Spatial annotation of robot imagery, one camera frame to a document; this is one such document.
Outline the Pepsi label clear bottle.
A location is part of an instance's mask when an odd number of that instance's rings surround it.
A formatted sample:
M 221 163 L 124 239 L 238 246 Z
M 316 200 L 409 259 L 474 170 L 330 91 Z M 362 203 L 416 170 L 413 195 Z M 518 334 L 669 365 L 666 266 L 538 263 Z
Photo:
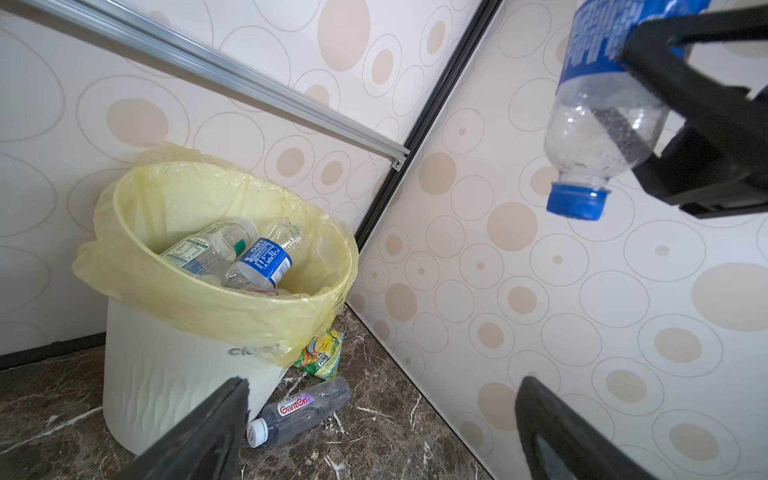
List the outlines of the Pepsi label clear bottle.
M 279 283 L 305 247 L 303 227 L 288 218 L 273 222 L 229 267 L 223 286 L 251 293 L 276 294 Z

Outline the clear bottle blue cap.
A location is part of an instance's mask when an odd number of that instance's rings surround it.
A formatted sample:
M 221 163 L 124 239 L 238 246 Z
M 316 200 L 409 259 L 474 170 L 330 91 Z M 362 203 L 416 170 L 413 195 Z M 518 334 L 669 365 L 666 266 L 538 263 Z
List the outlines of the clear bottle blue cap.
M 544 150 L 557 169 L 548 212 L 601 218 L 609 181 L 647 160 L 669 108 L 618 62 L 636 26 L 696 15 L 706 1 L 587 0 L 575 12 Z

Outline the clear square bottle green label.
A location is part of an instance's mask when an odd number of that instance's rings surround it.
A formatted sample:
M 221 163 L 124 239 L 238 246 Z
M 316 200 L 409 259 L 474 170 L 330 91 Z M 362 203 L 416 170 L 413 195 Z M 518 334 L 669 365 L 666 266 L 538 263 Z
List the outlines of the clear square bottle green label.
M 206 283 L 221 286 L 229 267 L 258 237 L 250 220 L 222 219 L 180 240 L 160 257 Z

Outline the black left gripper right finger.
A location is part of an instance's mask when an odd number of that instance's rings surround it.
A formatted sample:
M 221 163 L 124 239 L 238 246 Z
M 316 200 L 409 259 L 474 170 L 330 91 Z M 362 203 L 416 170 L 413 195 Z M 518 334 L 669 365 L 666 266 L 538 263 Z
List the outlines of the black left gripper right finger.
M 534 377 L 522 380 L 515 415 L 533 479 L 653 477 Z

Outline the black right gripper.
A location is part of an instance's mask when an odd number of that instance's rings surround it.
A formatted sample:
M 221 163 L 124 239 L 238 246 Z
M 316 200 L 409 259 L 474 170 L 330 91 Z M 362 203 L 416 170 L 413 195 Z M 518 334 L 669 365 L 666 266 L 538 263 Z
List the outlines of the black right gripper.
M 767 211 L 767 105 L 698 73 L 672 51 L 766 38 L 765 5 L 636 26 L 619 63 L 686 119 L 660 155 L 632 169 L 646 194 L 698 219 Z

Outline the clear bottle dark label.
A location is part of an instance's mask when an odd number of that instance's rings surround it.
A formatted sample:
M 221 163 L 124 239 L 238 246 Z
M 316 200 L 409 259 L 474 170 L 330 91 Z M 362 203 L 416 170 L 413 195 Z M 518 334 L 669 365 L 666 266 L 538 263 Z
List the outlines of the clear bottle dark label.
M 284 445 L 332 417 L 352 398 L 343 377 L 318 383 L 279 402 L 267 404 L 246 428 L 251 448 Z

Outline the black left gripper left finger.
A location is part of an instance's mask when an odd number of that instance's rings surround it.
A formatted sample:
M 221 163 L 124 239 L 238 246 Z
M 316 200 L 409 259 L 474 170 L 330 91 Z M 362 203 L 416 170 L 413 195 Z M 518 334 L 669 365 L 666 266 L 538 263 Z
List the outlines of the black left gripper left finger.
M 248 381 L 232 377 L 120 471 L 118 479 L 232 479 L 245 435 Z

